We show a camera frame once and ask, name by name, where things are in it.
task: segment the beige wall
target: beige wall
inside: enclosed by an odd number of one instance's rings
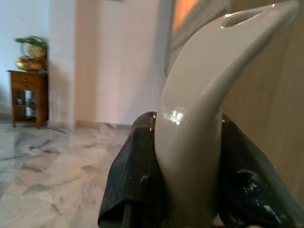
[[[234,0],[232,12],[279,2]],[[280,31],[233,85],[224,112],[268,156],[304,205],[304,0],[293,25]]]
[[[132,124],[157,110],[171,0],[78,0],[75,120]]]

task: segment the dark wrapped object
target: dark wrapped object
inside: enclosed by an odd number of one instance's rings
[[[304,227],[303,209],[267,157],[224,119],[218,207],[225,226]]]
[[[111,166],[100,228],[156,228],[167,206],[154,151],[155,112],[141,115]],[[227,117],[222,123],[219,215],[226,227],[304,227],[304,212],[267,157]]]
[[[112,163],[99,211],[101,228],[157,227],[166,211],[154,150],[155,112],[141,115]]]

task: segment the baseboard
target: baseboard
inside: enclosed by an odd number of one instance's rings
[[[66,122],[58,122],[58,121],[48,121],[47,126],[50,128],[64,128],[64,129],[75,129],[75,124],[74,123],[66,123]]]
[[[12,108],[0,104],[0,114],[12,114]]]
[[[11,120],[12,115],[8,113],[0,113],[0,120]]]
[[[76,123],[76,127],[88,127],[88,128],[96,128],[96,129],[107,128],[107,129],[118,129],[118,130],[129,131],[132,126],[126,124],[114,124],[114,123],[102,123],[102,122],[78,120]]]

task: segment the wooden cabinet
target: wooden cabinet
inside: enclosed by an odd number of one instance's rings
[[[40,128],[48,120],[48,75],[46,73],[9,71],[12,121]]]

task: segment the white wall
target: white wall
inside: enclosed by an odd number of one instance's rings
[[[131,124],[157,110],[171,0],[78,0],[76,120]]]
[[[0,113],[11,113],[10,78],[21,55],[16,37],[48,37],[49,0],[0,0]]]

